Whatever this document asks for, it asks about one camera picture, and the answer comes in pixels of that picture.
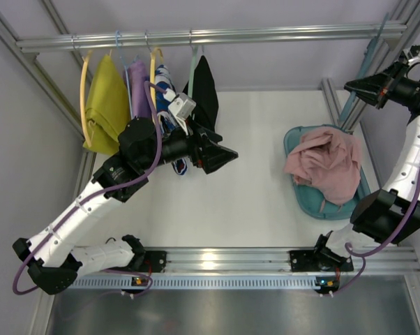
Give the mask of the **blue-grey plastic hanger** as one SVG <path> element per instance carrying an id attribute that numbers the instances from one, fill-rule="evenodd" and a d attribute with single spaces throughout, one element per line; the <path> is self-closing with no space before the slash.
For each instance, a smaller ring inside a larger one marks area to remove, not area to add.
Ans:
<path id="1" fill-rule="evenodd" d="M 367 71 L 369 70 L 376 47 L 377 47 L 377 43 L 380 39 L 380 36 L 383 32 L 384 26 L 387 23 L 388 19 L 389 19 L 389 12 L 385 14 L 384 19 L 382 20 L 382 23 L 377 31 L 376 36 L 374 36 L 370 40 L 369 44 L 367 45 L 366 51 L 363 54 L 363 61 L 361 63 L 359 72 L 357 73 L 357 79 L 363 78 L 365 74 L 367 73 Z M 347 117 L 350 115 L 356 96 L 357 94 L 354 91 L 350 93 L 350 96 L 348 97 L 345 105 L 343 106 L 342 112 L 340 113 L 339 120 L 338 120 L 340 126 L 343 125 Z"/>

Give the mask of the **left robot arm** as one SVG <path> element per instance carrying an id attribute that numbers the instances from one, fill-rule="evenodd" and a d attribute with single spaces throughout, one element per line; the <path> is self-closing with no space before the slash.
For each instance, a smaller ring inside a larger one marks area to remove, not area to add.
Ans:
<path id="1" fill-rule="evenodd" d="M 36 288 L 49 295 L 63 292 L 74 281 L 99 271 L 141 271 L 146 251 L 127 234 L 100 246 L 78 246 L 97 222 L 144 187 L 159 165 L 189 158 L 211 174 L 238 158 L 220 145 L 222 137 L 195 122 L 191 133 L 175 130 L 163 137 L 158 121 L 136 118 L 118 136 L 119 149 L 93 174 L 73 203 L 42 232 L 19 238 L 13 250 Z"/>

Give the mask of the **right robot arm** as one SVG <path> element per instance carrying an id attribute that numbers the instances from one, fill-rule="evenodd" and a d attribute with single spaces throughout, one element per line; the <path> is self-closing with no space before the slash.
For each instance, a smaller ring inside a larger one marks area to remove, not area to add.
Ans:
<path id="1" fill-rule="evenodd" d="M 420 228 L 420 80 L 408 73 L 415 62 L 396 61 L 382 72 L 345 84 L 363 102 L 380 109 L 388 101 L 410 112 L 405 142 L 386 184 L 363 198 L 350 222 L 317 240 L 311 260 L 321 271 L 342 267 L 398 244 Z"/>

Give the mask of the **pink trousers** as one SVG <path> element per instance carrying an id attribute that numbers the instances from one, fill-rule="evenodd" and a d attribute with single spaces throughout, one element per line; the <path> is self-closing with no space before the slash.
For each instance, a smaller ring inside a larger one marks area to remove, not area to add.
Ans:
<path id="1" fill-rule="evenodd" d="M 322 212 L 331 203 L 338 209 L 355 195 L 361 181 L 361 143 L 340 129 L 321 126 L 301 136 L 287 155 L 283 172 L 297 186 L 308 186 L 322 194 Z"/>

